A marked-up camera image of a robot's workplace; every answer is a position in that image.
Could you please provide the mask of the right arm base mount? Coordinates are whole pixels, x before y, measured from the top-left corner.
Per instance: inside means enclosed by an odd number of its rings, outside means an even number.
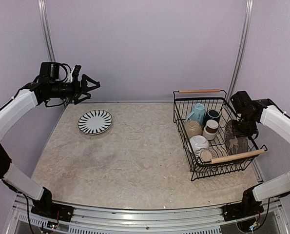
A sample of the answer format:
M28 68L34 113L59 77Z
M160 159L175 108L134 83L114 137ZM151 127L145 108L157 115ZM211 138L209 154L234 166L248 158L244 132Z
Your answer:
M236 219L246 218L264 212L261 202L255 205L244 206L242 202L228 203L222 207L224 221L232 221Z

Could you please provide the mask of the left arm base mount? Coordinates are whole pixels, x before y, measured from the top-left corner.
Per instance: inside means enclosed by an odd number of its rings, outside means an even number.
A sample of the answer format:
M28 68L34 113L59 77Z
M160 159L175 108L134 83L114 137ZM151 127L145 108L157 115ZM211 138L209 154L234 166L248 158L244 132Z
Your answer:
M50 209L44 207L33 206L31 209L33 214L46 217L49 219L55 219L58 221L71 222L73 216L74 207L63 204L53 203Z

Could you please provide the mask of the grey deer pattern plate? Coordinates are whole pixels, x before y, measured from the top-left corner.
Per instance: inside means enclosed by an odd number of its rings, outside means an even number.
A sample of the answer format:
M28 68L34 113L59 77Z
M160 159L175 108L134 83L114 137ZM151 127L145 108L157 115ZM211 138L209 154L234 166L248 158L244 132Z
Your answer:
M227 149L227 154L235 155L248 151L247 137L238 137L233 135L232 120L228 121L224 131L224 141Z

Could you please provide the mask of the white and brown cup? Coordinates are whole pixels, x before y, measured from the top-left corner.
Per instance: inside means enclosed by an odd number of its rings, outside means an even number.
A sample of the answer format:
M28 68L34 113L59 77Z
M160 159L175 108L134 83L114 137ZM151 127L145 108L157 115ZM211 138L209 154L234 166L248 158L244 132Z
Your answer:
M202 133L203 137L205 137L207 140L214 140L216 133L218 131L218 127L219 127L219 124L217 121L212 120L212 119L208 120L203 129L203 133Z

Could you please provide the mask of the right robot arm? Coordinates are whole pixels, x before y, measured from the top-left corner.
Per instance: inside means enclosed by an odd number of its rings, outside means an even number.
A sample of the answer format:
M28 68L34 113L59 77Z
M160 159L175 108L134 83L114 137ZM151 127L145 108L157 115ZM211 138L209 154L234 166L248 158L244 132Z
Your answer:
M251 137L257 134L257 123L271 130L290 144L290 117L271 99L252 100L246 91L238 91L231 96L231 103L238 120L232 122L233 135ZM290 194L290 171L270 181L251 187L243 193L238 212L249 216L264 199Z

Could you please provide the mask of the black white striped plate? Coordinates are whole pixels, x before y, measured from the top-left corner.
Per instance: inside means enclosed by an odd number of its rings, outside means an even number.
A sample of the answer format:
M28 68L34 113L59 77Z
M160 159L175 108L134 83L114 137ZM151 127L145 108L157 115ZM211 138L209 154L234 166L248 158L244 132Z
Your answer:
M112 125L113 117L105 110L92 110L80 117L77 122L79 130L86 135L99 135Z

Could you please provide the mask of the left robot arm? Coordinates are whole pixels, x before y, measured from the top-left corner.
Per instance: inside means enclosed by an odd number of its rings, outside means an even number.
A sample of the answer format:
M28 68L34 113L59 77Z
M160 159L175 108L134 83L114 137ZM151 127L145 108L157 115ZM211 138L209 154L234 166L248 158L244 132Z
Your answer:
M79 80L80 70L80 65L70 68L65 63L42 62L39 75L20 88L0 108L0 179L9 188L29 197L33 202L33 212L47 217L57 213L57 206L52 201L52 193L14 165L1 141L25 114L41 104L46 105L53 98L67 99L73 104L90 99L90 91L98 89L100 83L86 74L83 74Z

